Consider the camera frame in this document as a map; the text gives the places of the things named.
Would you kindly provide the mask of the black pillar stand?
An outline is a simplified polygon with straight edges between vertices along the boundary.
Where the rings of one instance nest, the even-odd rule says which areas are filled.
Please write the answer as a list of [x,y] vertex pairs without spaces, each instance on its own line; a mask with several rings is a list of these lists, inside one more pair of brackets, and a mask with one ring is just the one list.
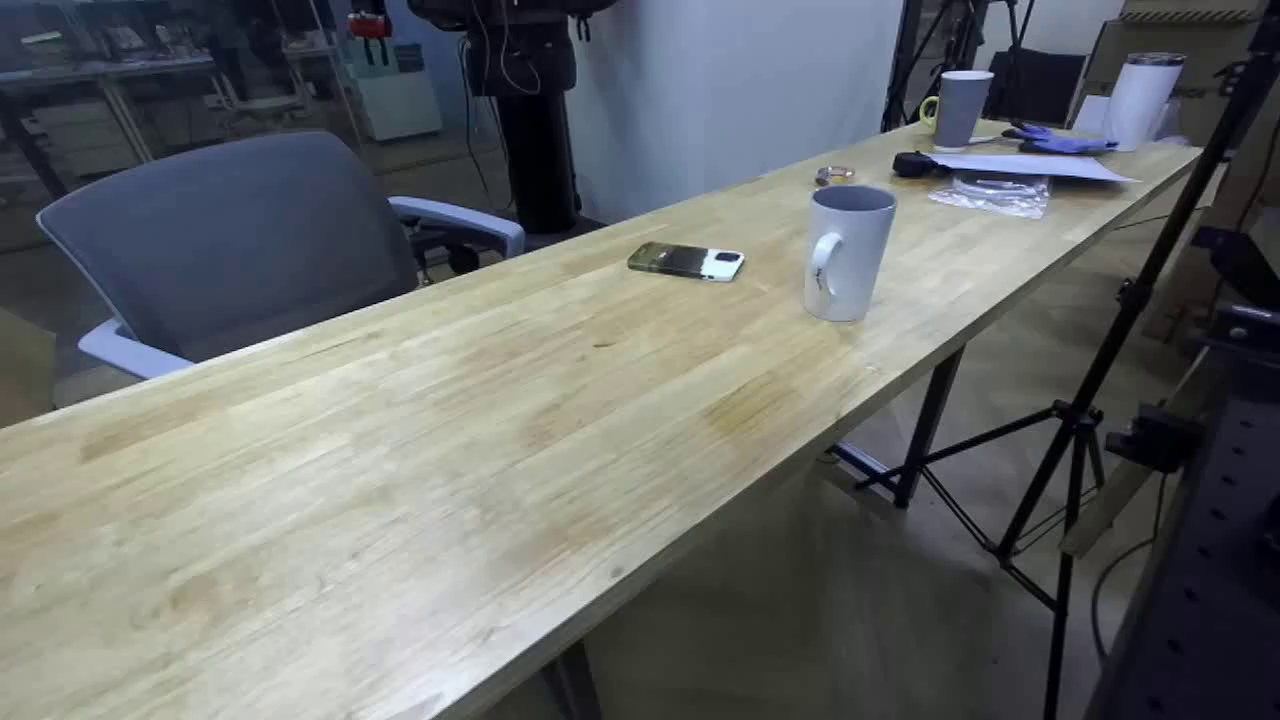
[[463,42],[471,98],[496,106],[518,221],[532,237],[584,229],[569,92],[577,90],[574,35],[615,0],[409,0],[409,9]]

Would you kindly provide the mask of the black perforated breadboard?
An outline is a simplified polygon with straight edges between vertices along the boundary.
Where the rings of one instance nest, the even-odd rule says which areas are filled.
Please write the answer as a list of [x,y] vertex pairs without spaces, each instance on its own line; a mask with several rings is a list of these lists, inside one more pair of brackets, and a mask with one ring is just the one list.
[[1225,390],[1084,720],[1280,720],[1280,313],[1211,325]]

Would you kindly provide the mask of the white mug cup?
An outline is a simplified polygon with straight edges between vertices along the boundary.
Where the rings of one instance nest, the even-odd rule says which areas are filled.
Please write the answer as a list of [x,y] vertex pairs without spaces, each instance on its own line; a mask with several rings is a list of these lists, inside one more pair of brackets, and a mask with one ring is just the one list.
[[803,246],[803,306],[836,325],[870,313],[877,273],[898,221],[898,198],[870,184],[834,184],[812,194]]

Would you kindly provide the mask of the clear plastic bag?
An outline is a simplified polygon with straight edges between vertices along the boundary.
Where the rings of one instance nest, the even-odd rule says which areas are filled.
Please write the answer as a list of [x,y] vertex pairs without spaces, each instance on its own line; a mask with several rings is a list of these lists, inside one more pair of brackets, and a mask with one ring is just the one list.
[[947,178],[931,190],[931,199],[947,208],[1040,221],[1052,205],[1052,190],[1030,178]]

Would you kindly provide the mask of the blue purple cloth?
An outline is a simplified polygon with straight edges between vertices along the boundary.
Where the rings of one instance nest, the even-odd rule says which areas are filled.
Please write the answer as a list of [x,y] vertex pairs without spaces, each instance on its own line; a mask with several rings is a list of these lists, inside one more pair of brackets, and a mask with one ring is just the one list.
[[1108,156],[1115,154],[1111,139],[1081,139],[1072,132],[1057,132],[1043,123],[1012,123],[1012,139],[1019,154],[1040,154],[1040,156]]

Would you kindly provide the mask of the grey tumbler cup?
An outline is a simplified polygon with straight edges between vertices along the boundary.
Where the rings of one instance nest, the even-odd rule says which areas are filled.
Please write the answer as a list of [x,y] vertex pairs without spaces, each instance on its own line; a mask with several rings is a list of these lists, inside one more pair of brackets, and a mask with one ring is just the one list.
[[965,150],[972,139],[989,90],[992,90],[989,70],[953,70],[941,75],[941,106],[938,106],[938,132],[931,132],[941,150]]

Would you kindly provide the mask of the black computer mouse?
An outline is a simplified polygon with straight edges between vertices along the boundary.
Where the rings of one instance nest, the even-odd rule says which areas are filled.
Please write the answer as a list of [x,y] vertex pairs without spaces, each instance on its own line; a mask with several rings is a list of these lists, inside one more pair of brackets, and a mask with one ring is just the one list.
[[941,165],[926,154],[898,154],[894,173],[916,181],[916,178],[938,178]]

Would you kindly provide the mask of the white paper roll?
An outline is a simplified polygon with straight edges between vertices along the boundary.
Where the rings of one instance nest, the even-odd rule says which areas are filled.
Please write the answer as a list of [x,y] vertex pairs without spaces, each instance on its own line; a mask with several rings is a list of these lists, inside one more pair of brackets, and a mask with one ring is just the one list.
[[1185,62],[1175,51],[1134,51],[1108,98],[1108,143],[1134,154],[1150,143],[1173,106]]

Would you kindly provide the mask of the grey office chair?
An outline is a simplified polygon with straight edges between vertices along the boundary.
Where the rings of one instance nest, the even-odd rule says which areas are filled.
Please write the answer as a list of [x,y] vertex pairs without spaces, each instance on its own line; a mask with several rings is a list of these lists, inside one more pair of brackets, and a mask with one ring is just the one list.
[[158,381],[422,284],[431,247],[513,262],[518,221],[388,198],[331,132],[271,132],[149,160],[38,211],[107,315],[76,350]]

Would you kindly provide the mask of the smartphone with green case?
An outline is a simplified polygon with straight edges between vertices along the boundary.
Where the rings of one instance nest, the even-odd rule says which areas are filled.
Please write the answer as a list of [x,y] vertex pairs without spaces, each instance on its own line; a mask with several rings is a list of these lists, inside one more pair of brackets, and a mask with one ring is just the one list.
[[628,270],[675,276],[675,279],[731,284],[746,270],[746,251],[741,247],[693,247],[693,246],[639,246],[628,258]]

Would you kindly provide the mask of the white paper sheet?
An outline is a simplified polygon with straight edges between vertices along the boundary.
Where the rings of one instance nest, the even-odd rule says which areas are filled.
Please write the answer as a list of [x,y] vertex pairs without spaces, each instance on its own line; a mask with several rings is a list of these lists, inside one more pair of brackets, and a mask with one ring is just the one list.
[[1030,156],[1030,154],[926,154],[926,160],[947,173],[989,173],[989,178],[1043,178],[1081,184],[1128,184],[1126,173],[1092,156]]

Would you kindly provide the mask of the black table leg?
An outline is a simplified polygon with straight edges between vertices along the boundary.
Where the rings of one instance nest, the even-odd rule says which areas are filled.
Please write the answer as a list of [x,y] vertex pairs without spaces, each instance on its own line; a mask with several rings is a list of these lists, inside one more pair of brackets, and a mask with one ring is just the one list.
[[928,392],[926,392],[926,403],[919,403],[919,418],[916,418],[916,428],[913,428],[913,441],[907,441],[907,455],[900,464],[900,480],[898,480],[898,492],[894,492],[898,507],[907,507],[913,497],[916,497],[916,483],[919,483],[919,475],[928,469],[928,453],[931,453],[931,441],[941,433],[941,419],[944,419],[953,384],[962,376],[962,364],[965,364],[965,344],[953,356],[944,356],[928,376]]

